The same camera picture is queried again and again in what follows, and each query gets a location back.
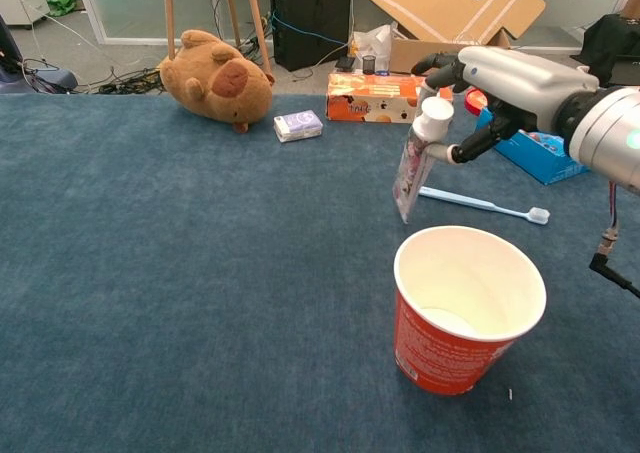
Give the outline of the light blue toothbrush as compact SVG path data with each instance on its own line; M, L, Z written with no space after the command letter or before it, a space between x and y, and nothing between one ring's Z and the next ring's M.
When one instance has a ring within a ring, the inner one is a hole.
M513 217L523 218L526 221L538 225L546 225L550 219L550 212L544 208L531 207L528 211L520 212L512 209L499 207L492 202L477 198L451 193L435 188L423 186L419 190L423 197L471 207L483 211L505 214Z

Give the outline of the white toothpaste tube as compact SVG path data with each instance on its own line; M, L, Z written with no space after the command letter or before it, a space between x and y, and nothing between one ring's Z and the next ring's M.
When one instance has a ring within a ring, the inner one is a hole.
M409 222L419 190L434 163L428 158L427 148L444 140L453 115L452 103L439 97L437 90L423 81L392 188L400 218L405 224Z

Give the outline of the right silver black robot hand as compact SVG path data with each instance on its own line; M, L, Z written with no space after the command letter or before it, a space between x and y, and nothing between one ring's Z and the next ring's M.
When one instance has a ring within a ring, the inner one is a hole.
M460 144L438 141L425 147L428 157L450 164L472 161L520 130L559 135L555 121L565 105L574 97L591 98L599 89L599 80L579 69L489 46L433 53L419 60L411 72L424 74L430 90L451 86L460 92L474 87L488 100L493 119L487 126Z

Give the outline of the brown capybara plush toy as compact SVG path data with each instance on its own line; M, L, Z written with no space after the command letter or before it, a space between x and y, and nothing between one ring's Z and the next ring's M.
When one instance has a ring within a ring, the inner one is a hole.
M186 30L173 58L159 65L165 90L185 109L238 133L268 113L274 78L238 49L203 30Z

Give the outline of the wooden easel legs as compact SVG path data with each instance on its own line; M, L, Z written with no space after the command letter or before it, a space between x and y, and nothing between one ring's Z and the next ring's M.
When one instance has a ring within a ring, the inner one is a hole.
M226 0L229 17L231 21L232 30L234 33L234 39L236 47L241 45L238 15L235 6L235 0ZM272 68L269 60L269 54L266 45L266 36L264 33L264 27L262 25L262 16L259 9L258 0L248 0L250 12L254 25L254 34L258 41L259 52L262 57L262 69L266 74L272 74ZM166 39L167 39L167 57L173 60L176 55L175 48L175 24L174 24L174 2L173 0L164 0L164 12L165 12L165 25L166 25Z

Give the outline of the white plastic bag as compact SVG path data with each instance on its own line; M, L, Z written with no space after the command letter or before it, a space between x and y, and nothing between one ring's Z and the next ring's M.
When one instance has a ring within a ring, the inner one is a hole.
M385 24L368 32L353 33L350 53L355 57L355 68L363 68L363 58L374 56L375 71L388 71L391 59L393 27L396 23Z

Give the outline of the white paper cup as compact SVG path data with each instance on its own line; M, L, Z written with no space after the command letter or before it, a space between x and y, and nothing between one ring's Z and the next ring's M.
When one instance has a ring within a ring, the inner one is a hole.
M449 225L412 234L396 251L393 273L396 363L436 394L471 390L546 308L532 260L480 229Z

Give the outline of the brown cardboard box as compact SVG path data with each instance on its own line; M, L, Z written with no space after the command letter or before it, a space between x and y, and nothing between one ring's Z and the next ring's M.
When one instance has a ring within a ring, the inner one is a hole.
M389 69L408 73L432 53L508 48L542 14L544 0L371 0L398 23Z

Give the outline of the black computer tower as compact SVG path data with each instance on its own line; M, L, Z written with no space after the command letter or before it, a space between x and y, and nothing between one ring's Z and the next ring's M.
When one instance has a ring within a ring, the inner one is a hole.
M347 53L351 0L270 0L274 60L295 71Z

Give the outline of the small grey-blue card box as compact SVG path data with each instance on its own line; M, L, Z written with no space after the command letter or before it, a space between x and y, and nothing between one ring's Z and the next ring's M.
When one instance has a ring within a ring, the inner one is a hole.
M320 136L323 123L312 110L274 117L274 130L281 143Z

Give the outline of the black cloth covered object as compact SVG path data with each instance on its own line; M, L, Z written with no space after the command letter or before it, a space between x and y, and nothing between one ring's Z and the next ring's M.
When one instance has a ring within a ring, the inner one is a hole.
M604 86L619 56L640 56L640 20L604 15L585 31L577 60Z

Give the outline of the dark blue machine base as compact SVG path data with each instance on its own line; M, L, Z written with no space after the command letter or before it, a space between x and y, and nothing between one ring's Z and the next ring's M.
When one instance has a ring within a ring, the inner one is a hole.
M78 81L69 70L44 60L24 58L0 15L0 95L69 94L77 86Z

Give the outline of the orange biscuit box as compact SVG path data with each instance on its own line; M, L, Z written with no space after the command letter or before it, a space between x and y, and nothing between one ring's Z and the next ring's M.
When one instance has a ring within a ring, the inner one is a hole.
M415 76L331 73L326 116L332 121L411 123L422 82Z

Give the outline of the blue cookie box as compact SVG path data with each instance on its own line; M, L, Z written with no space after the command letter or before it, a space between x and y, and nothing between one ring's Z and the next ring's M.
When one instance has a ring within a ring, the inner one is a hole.
M543 132L520 130L494 149L544 185L589 171L565 153L562 138Z

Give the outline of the red round lid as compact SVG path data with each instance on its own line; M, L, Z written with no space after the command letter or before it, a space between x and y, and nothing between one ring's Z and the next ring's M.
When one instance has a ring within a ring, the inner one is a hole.
M488 99L483 91L478 88L469 88L465 93L464 106L474 116L479 116L488 106Z

